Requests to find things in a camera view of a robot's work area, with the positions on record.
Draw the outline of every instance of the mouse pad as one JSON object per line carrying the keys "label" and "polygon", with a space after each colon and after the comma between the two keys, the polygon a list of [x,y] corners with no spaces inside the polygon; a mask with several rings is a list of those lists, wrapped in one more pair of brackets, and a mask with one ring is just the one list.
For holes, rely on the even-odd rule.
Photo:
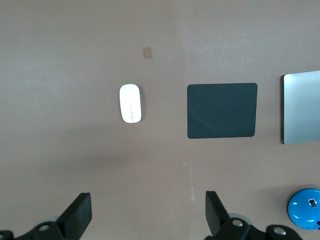
{"label": "mouse pad", "polygon": [[256,83],[191,84],[187,87],[190,139],[253,137]]}

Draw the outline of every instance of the white mouse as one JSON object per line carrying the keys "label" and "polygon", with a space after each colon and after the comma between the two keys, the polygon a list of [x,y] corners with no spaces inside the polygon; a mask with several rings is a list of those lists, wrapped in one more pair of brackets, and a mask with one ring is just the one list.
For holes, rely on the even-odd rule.
{"label": "white mouse", "polygon": [[126,123],[138,123],[141,120],[141,102],[139,87],[126,84],[120,88],[120,108]]}

